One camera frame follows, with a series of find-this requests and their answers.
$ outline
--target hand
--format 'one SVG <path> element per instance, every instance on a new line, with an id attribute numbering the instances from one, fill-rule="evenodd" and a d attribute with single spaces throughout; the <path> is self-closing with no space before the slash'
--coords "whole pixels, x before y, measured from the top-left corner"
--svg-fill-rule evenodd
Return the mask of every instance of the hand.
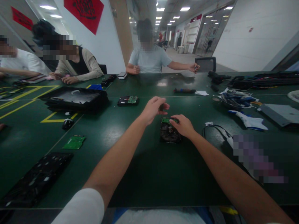
<path id="1" fill-rule="evenodd" d="M 69 84 L 69 85 L 71 85 L 71 84 L 75 84 L 75 83 L 77 83 L 77 82 L 80 82 L 80 80 L 77 79 L 77 78 L 74 77 L 74 76 L 71 76 L 71 77 L 63 77 L 63 78 L 62 78 L 62 81 L 63 81 L 64 83 L 66 83 L 66 84 Z"/>
<path id="2" fill-rule="evenodd" d="M 179 124 L 177 124 L 174 120 L 169 120 L 169 122 L 178 130 L 181 135 L 190 138 L 194 133 L 196 133 L 191 121 L 184 115 L 173 115 L 171 118 L 179 120 Z"/>
<path id="3" fill-rule="evenodd" d="M 54 80 L 60 80 L 60 79 L 62 79 L 62 78 L 60 77 L 60 74 L 58 74 L 58 73 L 50 72 L 49 75 L 50 75 Z"/>
<path id="4" fill-rule="evenodd" d="M 196 63 L 190 64 L 188 67 L 189 71 L 194 72 L 195 74 L 199 70 L 199 68 L 200 68 L 200 66 Z"/>
<path id="5" fill-rule="evenodd" d="M 164 110 L 169 109 L 169 104 L 165 103 L 165 98 L 160 98 L 155 96 L 154 98 L 150 99 L 148 103 L 146 104 L 143 112 L 139 116 L 141 119 L 143 119 L 146 122 L 146 125 L 149 125 L 153 122 L 154 118 L 158 114 L 166 115 L 167 112 L 160 111 L 159 107 L 163 104 Z"/>
<path id="6" fill-rule="evenodd" d="M 139 73 L 140 73 L 140 67 L 134 65 L 134 68 L 133 68 L 133 74 L 134 74 L 134 75 L 138 75 Z"/>

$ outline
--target beige cardigan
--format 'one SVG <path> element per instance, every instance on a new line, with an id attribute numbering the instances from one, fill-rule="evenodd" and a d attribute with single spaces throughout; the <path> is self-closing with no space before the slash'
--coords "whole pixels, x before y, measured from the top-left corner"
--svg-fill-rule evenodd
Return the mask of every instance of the beige cardigan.
<path id="1" fill-rule="evenodd" d="M 83 56 L 86 66 L 89 70 L 89 73 L 86 73 L 83 75 L 78 75 L 67 60 L 59 60 L 55 73 L 58 73 L 61 75 L 70 74 L 72 76 L 76 76 L 77 79 L 80 81 L 86 81 L 86 80 L 93 79 L 93 78 L 99 78 L 102 75 L 104 75 L 102 70 L 100 69 L 95 57 L 89 50 L 83 48 L 82 56 Z"/>

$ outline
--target workbench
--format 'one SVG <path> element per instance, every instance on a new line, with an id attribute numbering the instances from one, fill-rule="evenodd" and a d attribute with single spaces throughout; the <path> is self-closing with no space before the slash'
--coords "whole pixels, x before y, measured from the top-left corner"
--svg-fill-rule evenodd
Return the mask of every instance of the workbench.
<path id="1" fill-rule="evenodd" d="M 253 76 L 262 72 L 231 72 L 231 76 Z M 72 85 L 86 88 L 99 84 L 102 77 Z M 228 81 L 219 86 L 219 92 Z M 0 123 L 8 125 L 0 133 L 0 198 L 45 154 L 71 152 L 70 164 L 63 171 L 46 196 L 33 209 L 63 208 L 79 191 L 94 167 L 140 115 L 149 99 L 165 97 L 170 104 L 169 116 L 183 114 L 201 134 L 205 122 L 224 127 L 231 134 L 254 135 L 260 139 L 263 154 L 283 170 L 287 184 L 264 184 L 264 189 L 280 205 L 299 204 L 299 134 L 281 129 L 256 108 L 245 109 L 245 114 L 263 118 L 268 131 L 246 129 L 237 116 L 227 112 L 213 97 L 219 94 L 211 88 L 207 73 L 186 77 L 180 73 L 141 74 L 116 79 L 107 90 L 109 105 L 97 115 L 76 114 L 74 126 L 62 130 L 63 113 L 53 113 L 37 97 L 66 86 L 60 80 L 43 81 L 30 85 L 25 92 L 13 96 L 13 101 L 0 101 Z M 174 88 L 206 91 L 208 96 L 174 93 Z M 266 90 L 249 90 L 262 103 L 284 104 L 299 109 L 299 104 L 287 97 L 298 86 L 279 86 Z M 120 96 L 138 96 L 138 106 L 118 107 Z M 117 187 L 109 207 L 172 207 L 231 205 L 203 158 L 188 139 L 181 144 L 160 142 L 160 116 L 148 126 L 137 147 L 133 160 Z M 63 145 L 73 135 L 84 135 L 86 140 L 79 150 L 65 150 Z M 238 163 L 233 150 L 214 128 L 206 130 L 206 138 L 215 147 Z"/>

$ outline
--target glass door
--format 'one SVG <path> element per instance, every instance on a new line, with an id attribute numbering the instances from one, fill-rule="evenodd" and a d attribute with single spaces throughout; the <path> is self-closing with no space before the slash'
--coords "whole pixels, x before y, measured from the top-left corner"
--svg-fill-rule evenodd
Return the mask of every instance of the glass door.
<path id="1" fill-rule="evenodd" d="M 196 49 L 198 56 L 210 57 L 213 55 L 232 9 L 233 5 L 228 5 L 204 16 L 203 29 Z"/>

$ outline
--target chair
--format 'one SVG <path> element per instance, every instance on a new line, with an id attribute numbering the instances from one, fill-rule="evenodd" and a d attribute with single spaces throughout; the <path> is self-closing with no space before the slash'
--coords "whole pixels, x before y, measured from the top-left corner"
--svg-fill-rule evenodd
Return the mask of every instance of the chair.
<path id="1" fill-rule="evenodd" d="M 196 58 L 195 63 L 200 66 L 197 72 L 209 72 L 216 71 L 216 58 L 215 57 L 203 57 Z"/>
<path id="2" fill-rule="evenodd" d="M 107 74 L 107 67 L 106 67 L 106 65 L 100 65 L 99 64 L 99 67 L 102 70 L 102 72 L 104 73 L 104 75 L 106 75 Z"/>

